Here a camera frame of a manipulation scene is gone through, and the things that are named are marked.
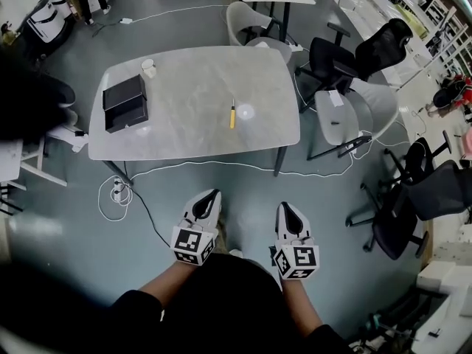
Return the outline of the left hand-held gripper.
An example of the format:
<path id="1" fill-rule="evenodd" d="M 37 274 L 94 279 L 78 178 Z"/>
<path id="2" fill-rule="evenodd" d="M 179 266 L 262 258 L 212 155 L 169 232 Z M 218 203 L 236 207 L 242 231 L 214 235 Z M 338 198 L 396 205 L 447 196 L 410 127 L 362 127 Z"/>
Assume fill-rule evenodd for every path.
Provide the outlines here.
<path id="1" fill-rule="evenodd" d="M 221 197 L 220 190 L 210 189 L 186 203 L 181 222 L 173 227 L 170 245 L 177 261 L 202 266 L 213 252 Z"/>

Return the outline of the white and black mobile robot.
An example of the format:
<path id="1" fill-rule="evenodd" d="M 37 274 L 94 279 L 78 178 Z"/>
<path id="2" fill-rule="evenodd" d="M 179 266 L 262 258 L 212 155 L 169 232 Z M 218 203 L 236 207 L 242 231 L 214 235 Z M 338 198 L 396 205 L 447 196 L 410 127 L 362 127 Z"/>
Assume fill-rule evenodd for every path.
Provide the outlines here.
<path id="1" fill-rule="evenodd" d="M 22 23 L 23 33 L 47 55 L 70 36 L 75 19 L 68 0 L 40 0 Z"/>

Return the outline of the black box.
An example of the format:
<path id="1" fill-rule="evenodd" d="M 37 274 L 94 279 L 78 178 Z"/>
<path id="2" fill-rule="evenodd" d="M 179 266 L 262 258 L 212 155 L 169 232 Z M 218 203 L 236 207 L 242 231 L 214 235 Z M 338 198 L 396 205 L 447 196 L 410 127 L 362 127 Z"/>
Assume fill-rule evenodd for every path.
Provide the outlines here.
<path id="1" fill-rule="evenodd" d="M 147 92 L 141 75 L 107 88 L 102 96 L 105 130 L 108 133 L 148 121 Z"/>

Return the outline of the grey shell chair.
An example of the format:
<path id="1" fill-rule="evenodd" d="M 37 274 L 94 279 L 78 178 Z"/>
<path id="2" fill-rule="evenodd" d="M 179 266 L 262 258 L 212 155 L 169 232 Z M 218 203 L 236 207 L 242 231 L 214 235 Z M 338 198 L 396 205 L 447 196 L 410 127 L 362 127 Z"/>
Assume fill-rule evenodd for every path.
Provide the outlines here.
<path id="1" fill-rule="evenodd" d="M 372 121 L 372 128 L 362 134 L 359 117 L 353 107 L 349 95 L 363 103 Z M 346 156 L 360 146 L 370 143 L 382 136 L 397 119 L 399 102 L 394 91 L 386 85 L 368 83 L 355 78 L 342 95 L 344 105 L 335 107 L 328 91 L 318 91 L 314 95 L 321 132 L 332 148 L 316 155 L 308 155 L 312 161 L 327 154 L 337 152 L 338 157 Z"/>
<path id="2" fill-rule="evenodd" d="M 260 34 L 251 39 L 247 44 L 239 41 L 239 34 L 248 30 L 250 27 L 259 27 L 268 30 L 271 25 L 276 24 L 278 27 L 281 23 L 262 13 L 256 12 L 250 6 L 241 1 L 231 3 L 226 9 L 226 26 L 229 36 L 229 44 L 231 46 L 252 46 L 265 49 L 276 49 L 280 52 L 283 60 L 289 63 L 291 60 L 292 50 L 285 43 L 274 38 L 268 37 L 266 34 Z"/>

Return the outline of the black mesh office chair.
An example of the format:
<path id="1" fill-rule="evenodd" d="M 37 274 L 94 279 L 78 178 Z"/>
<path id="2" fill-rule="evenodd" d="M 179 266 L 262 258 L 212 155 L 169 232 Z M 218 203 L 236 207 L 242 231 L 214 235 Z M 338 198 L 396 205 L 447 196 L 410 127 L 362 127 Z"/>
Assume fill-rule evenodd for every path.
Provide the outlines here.
<path id="1" fill-rule="evenodd" d="M 347 227 L 370 224 L 372 235 L 363 250 L 370 252 L 375 244 L 392 260 L 397 260 L 409 243 L 417 245 L 415 257 L 420 258 L 425 251 L 429 233 L 422 237 L 414 235 L 417 222 L 430 221 L 445 215 L 459 214 L 472 207 L 472 167 L 461 168 L 453 160 L 435 167 L 433 160 L 444 150 L 451 150 L 451 141 L 446 131 L 442 133 L 444 142 L 434 151 L 423 138 L 414 141 L 407 154 L 405 163 L 390 149 L 384 154 L 390 156 L 400 172 L 390 181 L 379 181 L 387 192 L 374 196 L 366 184 L 361 184 L 372 202 L 375 214 L 372 218 L 353 222 L 351 217 L 345 221 Z"/>
<path id="2" fill-rule="evenodd" d="M 344 28 L 332 22 L 327 26 L 336 31 L 334 42 L 315 37 L 309 49 L 309 69 L 295 68 L 294 74 L 306 74 L 320 82 L 317 91 L 337 90 L 344 95 L 355 78 L 368 81 L 374 73 L 402 62 L 406 45 L 413 38 L 412 30 L 400 18 L 392 18 L 352 53 L 341 46 L 343 37 L 350 37 Z"/>

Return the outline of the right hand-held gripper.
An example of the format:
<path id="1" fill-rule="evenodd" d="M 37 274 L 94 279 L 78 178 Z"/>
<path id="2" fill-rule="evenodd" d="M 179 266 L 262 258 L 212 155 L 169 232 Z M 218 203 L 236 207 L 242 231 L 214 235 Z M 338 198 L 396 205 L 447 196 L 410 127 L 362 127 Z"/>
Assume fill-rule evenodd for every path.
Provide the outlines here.
<path id="1" fill-rule="evenodd" d="M 277 207 L 275 231 L 272 260 L 283 280 L 308 279 L 319 270 L 319 247 L 310 237 L 310 223 L 294 205 L 283 201 Z M 289 240 L 289 234 L 297 239 Z"/>

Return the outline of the white side table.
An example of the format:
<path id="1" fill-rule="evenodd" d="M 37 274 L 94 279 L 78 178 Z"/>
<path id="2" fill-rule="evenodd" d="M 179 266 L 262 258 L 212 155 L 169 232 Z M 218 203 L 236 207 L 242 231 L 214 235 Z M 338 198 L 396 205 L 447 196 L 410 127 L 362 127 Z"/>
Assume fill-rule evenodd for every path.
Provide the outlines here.
<path id="1" fill-rule="evenodd" d="M 68 185 L 67 181 L 43 171 L 45 144 L 46 137 L 42 136 L 37 148 L 28 152 L 22 140 L 0 142 L 0 214 L 13 216 L 23 211 L 8 199 L 12 189 L 27 191 L 27 186 L 18 181 L 22 170 L 62 187 Z"/>

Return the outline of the person's left forearm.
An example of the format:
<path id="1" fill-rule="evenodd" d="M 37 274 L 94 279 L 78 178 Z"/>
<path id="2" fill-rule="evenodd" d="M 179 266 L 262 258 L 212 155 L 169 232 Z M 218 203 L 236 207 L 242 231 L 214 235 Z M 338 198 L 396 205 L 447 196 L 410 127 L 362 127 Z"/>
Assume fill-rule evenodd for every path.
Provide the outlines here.
<path id="1" fill-rule="evenodd" d="M 139 290 L 157 298 L 165 308 L 188 277 L 197 269 L 193 264 L 175 261 L 159 276 L 143 285 Z"/>

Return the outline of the person's right forearm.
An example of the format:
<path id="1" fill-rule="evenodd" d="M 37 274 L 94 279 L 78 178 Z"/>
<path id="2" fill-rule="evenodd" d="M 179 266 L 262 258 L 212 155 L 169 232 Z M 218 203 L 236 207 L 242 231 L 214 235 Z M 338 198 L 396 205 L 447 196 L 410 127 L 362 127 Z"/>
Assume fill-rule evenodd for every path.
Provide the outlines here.
<path id="1" fill-rule="evenodd" d="M 299 334 L 306 339 L 323 325 L 300 280 L 281 279 L 282 293 Z"/>

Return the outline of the person's black shirt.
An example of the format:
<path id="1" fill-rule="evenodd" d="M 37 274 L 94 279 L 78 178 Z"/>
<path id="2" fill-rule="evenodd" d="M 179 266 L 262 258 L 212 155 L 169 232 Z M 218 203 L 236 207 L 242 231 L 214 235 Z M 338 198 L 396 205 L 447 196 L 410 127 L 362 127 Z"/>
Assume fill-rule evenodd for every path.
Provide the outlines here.
<path id="1" fill-rule="evenodd" d="M 211 254 L 170 303 L 137 290 L 107 312 L 115 354 L 354 354 L 328 324 L 304 339 L 280 280 L 256 263 Z"/>

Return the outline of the white power strip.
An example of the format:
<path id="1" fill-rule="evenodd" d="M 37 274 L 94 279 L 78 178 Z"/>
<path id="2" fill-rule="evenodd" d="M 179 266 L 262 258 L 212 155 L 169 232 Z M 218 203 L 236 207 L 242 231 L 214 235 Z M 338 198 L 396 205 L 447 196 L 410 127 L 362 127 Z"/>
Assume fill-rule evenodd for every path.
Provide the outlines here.
<path id="1" fill-rule="evenodd" d="M 125 185 L 122 179 L 115 176 L 113 179 L 113 189 L 111 190 L 111 199 L 117 204 L 122 203 L 122 192 L 125 189 Z"/>

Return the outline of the white shelving unit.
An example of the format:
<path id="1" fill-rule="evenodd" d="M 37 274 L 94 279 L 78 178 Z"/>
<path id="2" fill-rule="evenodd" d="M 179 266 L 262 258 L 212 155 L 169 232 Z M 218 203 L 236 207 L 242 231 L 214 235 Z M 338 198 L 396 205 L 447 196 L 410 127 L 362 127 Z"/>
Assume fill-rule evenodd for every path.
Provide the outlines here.
<path id="1" fill-rule="evenodd" d="M 388 0 L 450 72 L 472 75 L 472 29 L 451 0 Z"/>

